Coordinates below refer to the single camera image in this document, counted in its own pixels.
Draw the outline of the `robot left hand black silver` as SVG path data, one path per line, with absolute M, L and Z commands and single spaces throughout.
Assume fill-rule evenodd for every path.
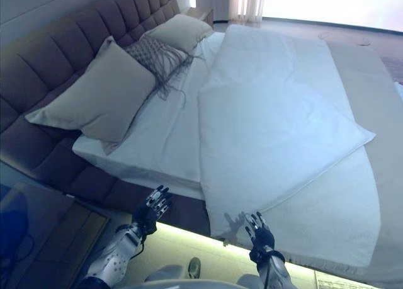
M 172 194 L 163 185 L 154 189 L 140 207 L 132 214 L 132 222 L 139 228 L 142 237 L 157 230 L 156 222 L 167 212 L 172 204 Z

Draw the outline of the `robot right hand black silver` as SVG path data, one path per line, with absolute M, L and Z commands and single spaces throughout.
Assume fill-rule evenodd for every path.
M 259 258 L 275 249 L 275 238 L 260 212 L 242 212 L 245 230 L 252 242 L 251 256 Z

